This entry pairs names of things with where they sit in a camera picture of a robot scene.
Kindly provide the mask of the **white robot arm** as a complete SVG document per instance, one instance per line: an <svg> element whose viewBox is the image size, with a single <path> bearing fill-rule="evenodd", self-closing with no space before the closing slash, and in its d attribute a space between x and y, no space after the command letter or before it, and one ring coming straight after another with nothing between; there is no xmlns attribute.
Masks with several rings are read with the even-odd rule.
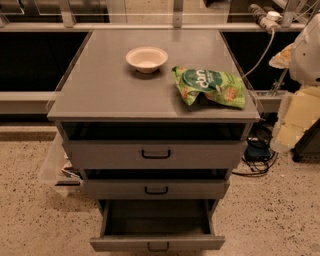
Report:
<svg viewBox="0 0 320 256"><path fill-rule="evenodd" d="M301 87L281 100L271 149L285 153L295 147L320 118L320 14L316 14L295 41L269 61L271 67L287 69Z"/></svg>

